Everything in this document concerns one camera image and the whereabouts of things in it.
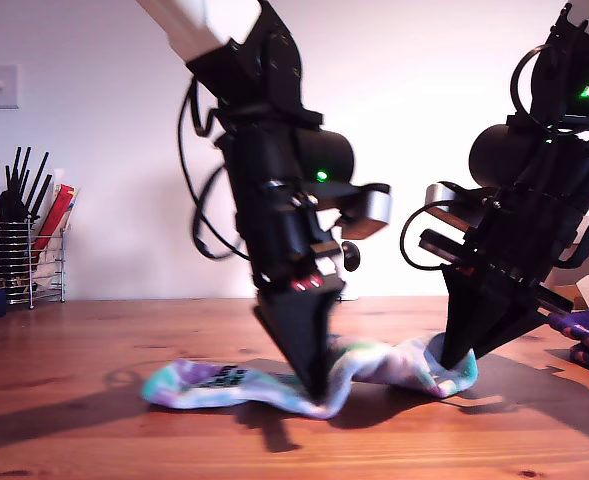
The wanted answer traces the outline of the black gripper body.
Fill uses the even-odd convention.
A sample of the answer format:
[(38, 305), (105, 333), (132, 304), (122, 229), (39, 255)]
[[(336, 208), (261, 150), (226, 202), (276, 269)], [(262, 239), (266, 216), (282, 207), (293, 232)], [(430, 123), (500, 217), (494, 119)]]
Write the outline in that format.
[(236, 195), (236, 227), (245, 241), (260, 298), (325, 288), (340, 291), (340, 249), (320, 228), (314, 208), (292, 195)]
[(531, 190), (429, 189), (426, 211), (464, 233), (458, 243), (427, 229), (419, 246), (466, 274), (495, 274), (496, 288), (530, 288), (540, 306), (569, 312), (573, 303), (543, 282), (577, 236), (583, 213), (572, 205)]

